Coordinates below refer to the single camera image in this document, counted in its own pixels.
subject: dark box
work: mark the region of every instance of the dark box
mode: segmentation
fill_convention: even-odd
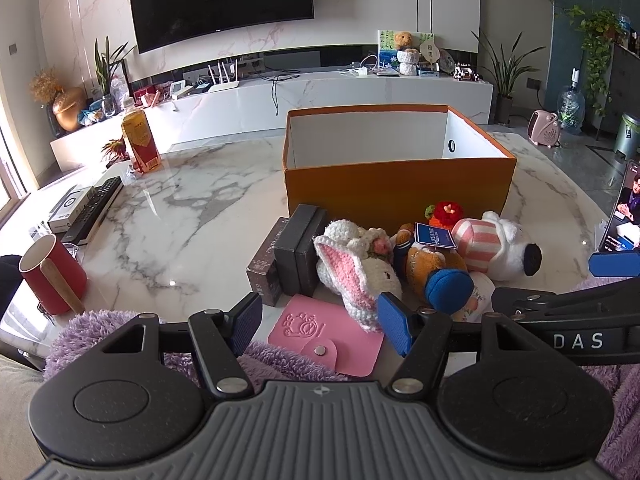
[[[314,205],[300,204],[291,215],[289,222],[273,248],[280,285],[282,286],[282,291],[289,296],[300,293],[296,249],[317,209]]]
[[[288,221],[287,218],[278,218],[246,268],[251,290],[260,294],[262,303],[269,306],[275,306],[282,294],[273,248]]]
[[[324,228],[328,223],[329,215],[326,209],[316,209],[296,248],[296,267],[298,269],[298,280],[300,281],[300,293],[310,298],[319,283],[318,271],[316,270],[318,255],[314,247],[314,238],[324,234]]]

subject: pink card holder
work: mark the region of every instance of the pink card holder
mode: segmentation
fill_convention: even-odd
[[[296,295],[268,341],[339,374],[366,377],[373,371],[383,339],[382,332],[364,332],[343,306]]]

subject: purple fuzzy fabric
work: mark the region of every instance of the purple fuzzy fabric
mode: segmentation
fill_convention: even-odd
[[[624,278],[588,278],[574,290],[593,288]],[[614,418],[598,464],[619,480],[640,478],[640,365],[583,367],[613,397]]]
[[[73,318],[51,345],[44,379],[52,378],[137,315],[135,312],[103,310],[85,312],[82,316]],[[250,343],[238,362],[251,379],[255,391],[259,391],[264,381],[269,379],[311,382],[347,380],[344,375],[336,374],[307,357],[261,341]],[[164,354],[164,364],[198,384],[191,354]]]

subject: trash can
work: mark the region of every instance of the trash can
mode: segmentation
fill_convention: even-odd
[[[622,114],[614,152],[616,156],[622,154],[626,160],[629,160],[636,156],[638,146],[640,146],[640,119],[629,114]]]

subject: gold vase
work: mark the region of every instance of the gold vase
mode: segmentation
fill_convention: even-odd
[[[84,90],[78,87],[68,88],[53,101],[53,113],[68,132],[74,132],[80,127],[78,114],[84,108]]]

